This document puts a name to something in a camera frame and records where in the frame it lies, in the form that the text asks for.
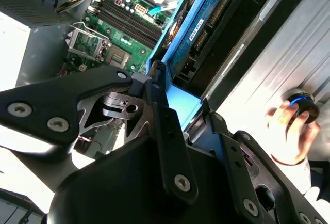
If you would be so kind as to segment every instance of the black metal bracket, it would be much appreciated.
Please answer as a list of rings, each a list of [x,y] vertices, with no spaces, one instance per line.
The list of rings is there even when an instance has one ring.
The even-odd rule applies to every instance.
[[[50,147],[42,152],[21,143],[10,148],[52,160],[66,158],[79,134],[105,125],[112,118],[124,119],[127,141],[147,135],[157,145],[166,194],[185,204],[197,198],[198,188],[177,114],[168,107],[164,88],[150,77],[139,82],[108,66],[1,92],[0,102],[1,125]],[[13,103],[22,104],[9,109]],[[20,115],[28,108],[28,115]],[[53,118],[55,123],[49,126]],[[179,189],[177,175],[185,176],[189,190]]]
[[[308,223],[307,219],[310,223],[316,223],[316,219],[326,223],[250,134],[237,131],[234,139],[259,168],[258,175],[252,181],[254,187],[266,185],[274,193],[275,214],[279,223]]]
[[[36,140],[32,147],[24,137],[16,137],[9,148],[40,156],[65,156],[95,102],[109,92],[126,91],[131,84],[131,77],[122,70],[104,67],[0,92],[0,124]],[[15,103],[23,103],[26,109],[22,105],[10,109]],[[49,126],[52,118],[61,118],[51,123],[58,132]],[[1,140],[0,146],[7,147],[8,143]]]
[[[193,147],[214,154],[225,168],[237,215],[249,223],[263,223],[263,213],[238,142],[228,136],[226,122],[219,114],[208,113],[205,124]]]

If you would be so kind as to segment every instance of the green circuit board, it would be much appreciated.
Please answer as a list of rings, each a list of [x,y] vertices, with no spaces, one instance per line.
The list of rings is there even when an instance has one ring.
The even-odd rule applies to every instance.
[[[122,8],[129,8],[129,11],[132,10],[133,15],[140,19],[147,25],[154,26],[164,30],[167,23],[170,21],[170,17],[163,14],[162,12],[155,14],[154,16],[149,16],[148,11],[153,9],[155,6],[152,6],[144,0],[109,0],[110,2],[115,3],[117,6]]]
[[[147,15],[147,12],[153,9],[154,6],[144,0],[108,1],[116,4],[117,6],[121,6],[126,10],[129,8],[128,11],[130,12],[130,14],[134,15],[137,19],[139,19],[141,22],[145,23],[150,27],[155,27],[163,30],[170,20],[170,18],[163,13],[158,13],[153,17]],[[91,6],[96,7],[97,3],[91,3]],[[119,67],[122,66],[121,68],[123,68],[131,75],[136,72],[144,74],[146,73],[146,61],[152,52],[152,48],[143,45],[142,43],[125,34],[125,31],[121,31],[103,22],[102,20],[88,12],[84,15],[82,21],[88,28],[95,30],[96,32],[108,37],[111,46],[102,52],[102,57],[104,58],[103,61],[86,58],[81,54],[78,55],[76,53],[68,53],[66,65],[60,75],[107,66],[109,65],[110,61],[109,55],[114,60],[119,58],[120,61],[120,59],[122,58],[118,56],[118,52],[121,54],[125,54],[126,57],[129,57],[127,61],[123,62],[121,65],[119,64]],[[82,51],[86,55],[92,56],[94,54],[98,42],[98,38],[89,38],[88,36],[83,36],[82,34],[79,34],[73,48]]]
[[[124,69],[130,75],[134,73],[146,73],[146,61],[149,58],[152,50],[138,41],[125,35],[122,31],[104,23],[91,14],[86,13],[84,23],[87,27],[92,27],[95,31],[107,36],[111,41],[111,46],[115,46],[130,55]],[[77,39],[75,47],[81,48],[83,51],[88,51],[92,54],[92,47],[95,47],[95,42],[86,42],[82,37]],[[110,53],[111,47],[104,52],[106,58]],[[86,70],[91,68],[103,67],[109,65],[107,61],[95,61],[85,57],[69,53],[67,58],[66,74],[79,72],[79,66],[86,65]]]

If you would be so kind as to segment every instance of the finger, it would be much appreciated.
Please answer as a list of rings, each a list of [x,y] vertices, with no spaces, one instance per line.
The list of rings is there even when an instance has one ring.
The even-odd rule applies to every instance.
[[[307,130],[302,134],[301,136],[301,150],[302,150],[302,156],[306,157],[311,145],[315,141],[316,136],[318,135],[319,131],[321,130],[321,127],[319,124],[314,121],[308,125]]]
[[[295,118],[291,127],[288,130],[288,135],[295,133],[300,136],[301,130],[303,129],[303,126],[307,121],[308,117],[309,117],[309,113],[308,111],[305,111],[301,113],[297,118]]]
[[[266,115],[265,115],[265,121],[266,126],[269,127],[269,122],[272,120],[273,115],[275,114],[277,109],[271,109]]]
[[[291,127],[288,130],[287,141],[295,148],[301,148],[299,144],[299,142],[301,141],[300,134],[308,117],[309,113],[307,111],[303,112],[297,118],[295,118]]]
[[[305,198],[309,201],[309,203],[313,204],[316,202],[319,194],[320,194],[320,189],[318,187],[311,187],[306,192]]]
[[[289,105],[290,102],[288,100],[284,101],[283,104],[275,111],[271,122],[277,122],[283,112],[289,107]]]
[[[293,115],[297,112],[298,109],[299,109],[298,104],[294,104],[291,107],[287,108],[278,119],[278,123],[283,127],[285,127],[286,129],[290,120],[292,119]]]

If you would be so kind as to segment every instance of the ram slot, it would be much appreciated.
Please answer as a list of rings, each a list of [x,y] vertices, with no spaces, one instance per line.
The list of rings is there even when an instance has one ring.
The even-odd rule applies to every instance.
[[[127,34],[129,37],[135,39],[136,41],[142,43],[143,45],[153,49],[157,42],[154,40],[151,40],[149,38],[146,38],[145,36],[142,36],[141,33],[136,31],[135,29],[132,29],[128,26],[123,25],[120,21],[118,21],[116,18],[112,17],[111,15],[100,11],[96,15],[100,20],[103,22],[113,26],[114,28],[122,31],[123,33]]]
[[[149,27],[147,24],[141,22],[136,17],[134,17],[131,13],[123,11],[122,8],[119,8],[113,3],[102,1],[98,9],[109,13],[115,18],[119,19],[125,25],[129,25],[138,29],[140,32],[143,32],[146,36],[153,38],[156,41],[158,41],[158,39],[160,38],[160,29]]]

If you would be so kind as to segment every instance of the blue light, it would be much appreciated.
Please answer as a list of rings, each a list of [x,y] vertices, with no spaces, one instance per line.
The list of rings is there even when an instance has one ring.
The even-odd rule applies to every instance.
[[[292,105],[294,105],[296,102],[298,102],[298,101],[301,100],[301,99],[308,99],[308,97],[299,97],[299,98],[293,100],[293,101],[290,103],[289,107],[291,107]]]

